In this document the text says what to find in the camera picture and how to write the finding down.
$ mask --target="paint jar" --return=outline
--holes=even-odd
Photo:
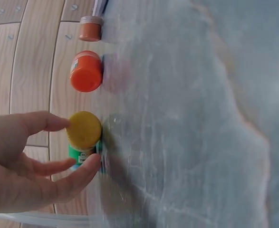
[[[70,117],[67,137],[70,145],[82,152],[90,151],[101,137],[101,123],[98,118],[86,111],[78,112]]]
[[[68,156],[76,160],[76,165],[81,165],[89,155],[94,153],[94,148],[87,150],[75,149],[70,144],[68,145]]]
[[[93,51],[79,52],[72,63],[70,83],[79,92],[97,89],[102,82],[102,65],[98,54]]]
[[[100,41],[102,17],[86,16],[80,19],[79,39],[82,41]]]

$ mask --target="hand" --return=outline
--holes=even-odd
[[[69,121],[49,112],[0,116],[0,213],[22,212],[51,203],[71,200],[90,183],[100,168],[100,155],[92,154],[69,176],[56,182],[45,177],[75,164],[63,161],[40,163],[23,153],[27,138],[40,131],[55,132]]]

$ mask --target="gray surface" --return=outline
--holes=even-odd
[[[105,17],[108,226],[279,228],[279,1],[110,0]]]

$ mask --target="wooden floor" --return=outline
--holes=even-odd
[[[89,110],[91,94],[69,83],[75,54],[89,49],[99,55],[109,46],[77,39],[80,17],[92,13],[94,0],[0,0],[0,114],[49,110],[62,117]],[[25,152],[40,161],[67,157],[65,132],[39,133]],[[57,180],[68,172],[53,176]],[[86,193],[43,212],[89,215]],[[37,228],[0,219],[0,228]]]

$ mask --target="yellow lid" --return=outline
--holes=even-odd
[[[94,114],[82,111],[72,115],[69,120],[67,136],[73,147],[85,150],[93,147],[99,141],[101,123]]]

